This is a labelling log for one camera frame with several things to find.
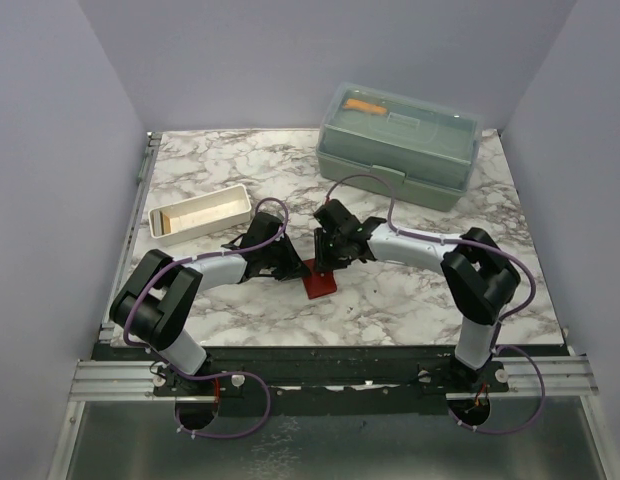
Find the red leather card holder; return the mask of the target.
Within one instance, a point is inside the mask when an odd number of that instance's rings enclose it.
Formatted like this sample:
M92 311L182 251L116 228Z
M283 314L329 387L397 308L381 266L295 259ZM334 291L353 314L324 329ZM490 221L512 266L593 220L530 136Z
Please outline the red leather card holder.
M309 274L302 278L304 289L309 300L318 299L337 291L337 284L332 272L321 272L315 268L315 260L304 260Z

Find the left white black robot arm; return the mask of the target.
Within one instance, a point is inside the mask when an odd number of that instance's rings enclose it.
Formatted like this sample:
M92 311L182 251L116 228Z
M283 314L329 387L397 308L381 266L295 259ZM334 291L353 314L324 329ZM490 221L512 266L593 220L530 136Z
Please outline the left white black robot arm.
M252 278L288 281L311 275L283 221L259 212L247 231L222 246L182 262L148 251L113 300L109 319L140 339L178 369L177 382L191 395L204 393L212 380L205 349L185 330L197 294Z

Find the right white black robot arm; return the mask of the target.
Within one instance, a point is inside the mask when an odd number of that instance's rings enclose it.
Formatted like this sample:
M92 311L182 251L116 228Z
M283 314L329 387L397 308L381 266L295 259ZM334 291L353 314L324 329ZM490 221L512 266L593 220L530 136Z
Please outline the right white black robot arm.
M450 379L470 392L486 380L497 320L510 303L521 278L509 258L482 229L437 236L401 230L388 220L361 222L340 201L332 199L314 212L315 269L345 269L355 261L394 263L442 275L462 314Z

